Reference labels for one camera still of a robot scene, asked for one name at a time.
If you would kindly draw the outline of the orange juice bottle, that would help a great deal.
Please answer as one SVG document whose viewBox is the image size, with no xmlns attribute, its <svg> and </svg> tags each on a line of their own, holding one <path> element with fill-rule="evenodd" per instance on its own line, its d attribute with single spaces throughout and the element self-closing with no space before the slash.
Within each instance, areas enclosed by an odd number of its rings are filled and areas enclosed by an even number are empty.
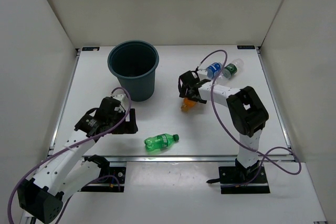
<svg viewBox="0 0 336 224">
<path fill-rule="evenodd" d="M 191 108 L 195 107 L 196 104 L 197 102 L 184 98 L 181 105 L 181 111 L 188 112 Z"/>
</svg>

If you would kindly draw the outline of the green plastic soda bottle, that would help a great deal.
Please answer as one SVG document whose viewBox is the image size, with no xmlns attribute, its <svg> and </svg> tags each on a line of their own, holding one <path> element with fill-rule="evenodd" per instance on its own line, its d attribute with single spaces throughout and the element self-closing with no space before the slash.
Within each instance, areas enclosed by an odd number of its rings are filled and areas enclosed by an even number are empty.
<svg viewBox="0 0 336 224">
<path fill-rule="evenodd" d="M 160 134 L 154 137 L 149 137 L 144 140 L 145 150 L 147 152 L 160 151 L 169 148 L 180 139 L 178 134 Z"/>
</svg>

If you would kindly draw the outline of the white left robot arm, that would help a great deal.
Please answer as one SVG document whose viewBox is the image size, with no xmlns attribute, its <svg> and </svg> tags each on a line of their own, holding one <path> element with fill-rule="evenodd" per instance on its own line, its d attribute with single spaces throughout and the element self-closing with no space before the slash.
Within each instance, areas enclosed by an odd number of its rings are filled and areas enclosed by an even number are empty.
<svg viewBox="0 0 336 224">
<path fill-rule="evenodd" d="M 105 182 L 110 178 L 106 158 L 92 155 L 76 168 L 75 165 L 97 141 L 106 134 L 137 132 L 135 110 L 126 106 L 126 95 L 102 99 L 76 123 L 63 150 L 39 168 L 31 179 L 18 186 L 19 205 L 42 223 L 51 223 L 70 197 L 91 181 Z"/>
</svg>

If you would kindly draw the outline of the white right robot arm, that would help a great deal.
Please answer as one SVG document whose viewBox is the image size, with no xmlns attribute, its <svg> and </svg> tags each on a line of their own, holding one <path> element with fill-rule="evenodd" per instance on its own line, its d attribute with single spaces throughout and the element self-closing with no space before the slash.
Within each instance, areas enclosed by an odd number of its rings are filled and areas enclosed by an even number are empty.
<svg viewBox="0 0 336 224">
<path fill-rule="evenodd" d="M 247 185 L 254 180 L 260 169 L 259 140 L 269 119 L 269 114 L 256 91 L 250 87 L 231 88 L 200 79 L 196 71 L 187 71 L 179 76 L 178 90 L 181 98 L 196 103 L 220 104 L 228 108 L 239 139 L 238 155 L 235 159 L 233 186 Z"/>
</svg>

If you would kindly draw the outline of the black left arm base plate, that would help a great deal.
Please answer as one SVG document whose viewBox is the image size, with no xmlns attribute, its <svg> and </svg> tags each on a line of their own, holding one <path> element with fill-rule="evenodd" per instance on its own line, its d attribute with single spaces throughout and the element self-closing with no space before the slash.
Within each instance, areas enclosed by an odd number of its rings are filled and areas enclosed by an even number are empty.
<svg viewBox="0 0 336 224">
<path fill-rule="evenodd" d="M 81 191 L 92 193 L 123 193 L 126 171 L 126 163 L 110 163 L 109 168 L 100 173 L 98 180 L 86 185 Z"/>
</svg>

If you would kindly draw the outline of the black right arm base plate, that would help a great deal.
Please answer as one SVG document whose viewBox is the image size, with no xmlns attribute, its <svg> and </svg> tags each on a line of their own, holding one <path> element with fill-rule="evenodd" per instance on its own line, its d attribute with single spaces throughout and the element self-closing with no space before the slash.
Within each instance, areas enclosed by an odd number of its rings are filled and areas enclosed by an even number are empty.
<svg viewBox="0 0 336 224">
<path fill-rule="evenodd" d="M 262 166 L 243 179 L 235 166 L 220 166 L 219 183 L 221 194 L 269 194 L 270 188 L 268 184 L 265 168 Z"/>
</svg>

